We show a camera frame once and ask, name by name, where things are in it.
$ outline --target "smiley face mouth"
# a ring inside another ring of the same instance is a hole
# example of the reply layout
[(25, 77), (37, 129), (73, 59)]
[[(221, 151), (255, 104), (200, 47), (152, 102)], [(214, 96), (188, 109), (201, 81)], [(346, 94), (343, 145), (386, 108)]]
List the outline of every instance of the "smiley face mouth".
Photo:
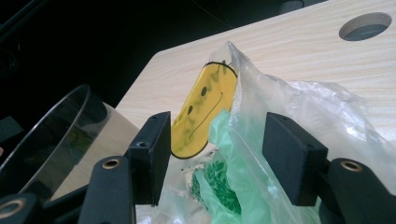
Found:
[(221, 102), (222, 96), (223, 96), (223, 93), (221, 92), (221, 93), (220, 93), (220, 98), (219, 98), (218, 101), (215, 103), (215, 105), (212, 107), (212, 109), (209, 111), (209, 113), (207, 113), (207, 115), (205, 116), (205, 118), (198, 124), (198, 126), (197, 126), (194, 130), (192, 130), (192, 132), (191, 132), (191, 134), (190, 134), (190, 136), (189, 136), (189, 140), (190, 140), (190, 138), (194, 135), (195, 131), (196, 131), (197, 129), (199, 129), (199, 128), (201, 127), (201, 125), (206, 121), (207, 117), (209, 117), (209, 115), (213, 112), (213, 110), (215, 110), (215, 108), (216, 108), (216, 107), (218, 106), (218, 104)]

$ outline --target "wooden table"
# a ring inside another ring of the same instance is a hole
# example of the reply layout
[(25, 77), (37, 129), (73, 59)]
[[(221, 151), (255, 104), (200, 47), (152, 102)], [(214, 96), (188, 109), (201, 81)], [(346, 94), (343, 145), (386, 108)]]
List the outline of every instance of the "wooden table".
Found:
[(396, 22), (362, 41), (339, 35), (346, 22), (373, 12), (396, 19), (393, 0), (329, 0), (160, 51), (116, 109), (137, 128), (163, 111), (173, 122), (210, 54), (231, 41), (264, 74), (337, 82), (366, 99), (368, 120), (396, 143)]

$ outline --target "yellow disc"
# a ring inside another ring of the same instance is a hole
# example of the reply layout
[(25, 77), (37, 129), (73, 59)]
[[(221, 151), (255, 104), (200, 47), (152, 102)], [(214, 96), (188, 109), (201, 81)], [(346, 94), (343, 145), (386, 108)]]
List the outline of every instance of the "yellow disc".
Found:
[(236, 85), (235, 71), (225, 63), (208, 63), (195, 81), (172, 124), (172, 154), (188, 159), (206, 144), (209, 125), (221, 109), (230, 111)]

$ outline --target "clear plastic container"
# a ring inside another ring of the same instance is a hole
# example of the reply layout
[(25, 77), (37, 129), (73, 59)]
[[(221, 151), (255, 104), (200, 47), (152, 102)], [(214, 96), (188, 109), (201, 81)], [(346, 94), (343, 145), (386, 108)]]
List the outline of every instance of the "clear plastic container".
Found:
[(21, 140), (0, 167), (0, 197), (31, 192), (42, 202), (87, 185), (102, 158), (120, 156), (138, 129), (95, 95), (70, 91)]

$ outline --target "plastic bag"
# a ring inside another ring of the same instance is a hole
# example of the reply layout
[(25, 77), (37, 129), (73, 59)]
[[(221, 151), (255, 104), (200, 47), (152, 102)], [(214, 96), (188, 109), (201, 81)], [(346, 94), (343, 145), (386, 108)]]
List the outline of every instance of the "plastic bag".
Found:
[(367, 104), (362, 98), (337, 83), (285, 82), (257, 70), (233, 43), (224, 45), (219, 54), (227, 51), (229, 65), (237, 71), (237, 86), (230, 113), (223, 110), (212, 120), (209, 142), (222, 156), (214, 160), (227, 165), (227, 183), (239, 201), (241, 214), (224, 207), (219, 197), (214, 200), (219, 189), (208, 188), (210, 179), (197, 170), (201, 203), (212, 223), (320, 223), (320, 200), (315, 207), (293, 206), (262, 155), (266, 112), (294, 119), (329, 149), (330, 161), (360, 161), (390, 192), (396, 192), (396, 148), (366, 119)]
[[(369, 166), (396, 194), (396, 148), (365, 117), (364, 99), (337, 83), (265, 75), (231, 42), (208, 62), (226, 63), (237, 74), (230, 112), (220, 111), (210, 125), (209, 145), (219, 150), (171, 157), (159, 206), (137, 206), (138, 223), (319, 223), (319, 199), (315, 207), (293, 206), (262, 155), (266, 112), (299, 123), (329, 149), (330, 161), (343, 157)], [(221, 185), (210, 183), (208, 167), (216, 162), (224, 163), (215, 171)], [(236, 196), (233, 205), (216, 192), (223, 187)]]

